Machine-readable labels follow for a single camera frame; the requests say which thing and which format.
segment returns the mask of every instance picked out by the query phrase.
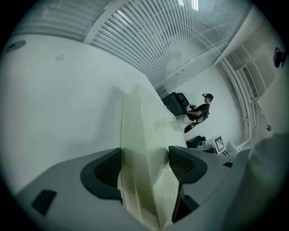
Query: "hat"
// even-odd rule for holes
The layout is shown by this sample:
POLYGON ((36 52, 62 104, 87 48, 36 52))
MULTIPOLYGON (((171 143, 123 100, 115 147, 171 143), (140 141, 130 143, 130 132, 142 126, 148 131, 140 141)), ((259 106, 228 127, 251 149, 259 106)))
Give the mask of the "hat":
POLYGON ((212 94, 206 94, 204 97, 209 98, 211 101, 213 100, 214 96, 212 94))

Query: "man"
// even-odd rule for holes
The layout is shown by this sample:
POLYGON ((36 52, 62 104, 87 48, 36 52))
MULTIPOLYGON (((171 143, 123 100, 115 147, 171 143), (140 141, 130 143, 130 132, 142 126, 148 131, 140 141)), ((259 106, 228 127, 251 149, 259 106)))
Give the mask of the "man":
POLYGON ((195 121, 200 116, 202 116, 202 114, 204 114, 206 111, 208 111, 210 104, 211 104, 214 97, 212 94, 206 94, 204 97, 205 97, 205 103, 204 104, 198 106, 194 110, 188 111, 184 117, 180 118, 179 125, 180 125, 181 129, 183 129, 184 125, 190 124, 190 126, 186 127, 185 133, 187 133, 189 130, 191 130, 196 125, 195 123, 192 123, 192 121, 195 121))

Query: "air conditioner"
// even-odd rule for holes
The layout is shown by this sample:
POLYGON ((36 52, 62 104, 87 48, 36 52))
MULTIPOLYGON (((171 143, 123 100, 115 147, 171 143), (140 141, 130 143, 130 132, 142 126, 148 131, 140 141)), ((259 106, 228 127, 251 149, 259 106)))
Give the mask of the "air conditioner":
POLYGON ((256 89, 254 80, 251 76, 251 73, 249 72, 247 66, 243 66, 239 69, 242 77, 244 78, 246 84, 248 85, 248 88, 251 89, 251 91, 249 91, 251 98, 253 99, 258 99, 259 98, 259 94, 258 91, 256 89))

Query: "black shirt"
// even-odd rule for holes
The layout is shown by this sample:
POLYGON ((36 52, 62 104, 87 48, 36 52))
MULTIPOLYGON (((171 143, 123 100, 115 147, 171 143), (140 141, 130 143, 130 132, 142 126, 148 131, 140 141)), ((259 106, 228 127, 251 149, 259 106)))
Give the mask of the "black shirt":
MULTIPOLYGON (((202 114, 204 113, 204 112, 206 112, 206 111, 208 111, 208 109, 209 109, 209 107, 210 107, 210 105, 209 104, 202 104, 202 105, 199 105, 197 108, 195 108, 194 110, 190 110, 190 111, 192 111, 192 112, 197 112, 197 111, 202 111, 202 114)), ((198 118, 198 116, 196 116, 196 115, 190 115, 190 114, 187 114, 188 115, 188 117, 189 117, 189 119, 190 120, 195 120, 196 118, 198 118)))

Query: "chair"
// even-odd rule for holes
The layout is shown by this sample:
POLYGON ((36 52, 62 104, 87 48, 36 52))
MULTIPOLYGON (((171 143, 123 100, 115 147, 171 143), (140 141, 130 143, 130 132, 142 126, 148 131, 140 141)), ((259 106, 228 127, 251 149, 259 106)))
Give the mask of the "chair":
POLYGON ((162 101, 175 116, 186 114, 186 107, 190 104, 183 93, 175 92, 162 99, 162 101))

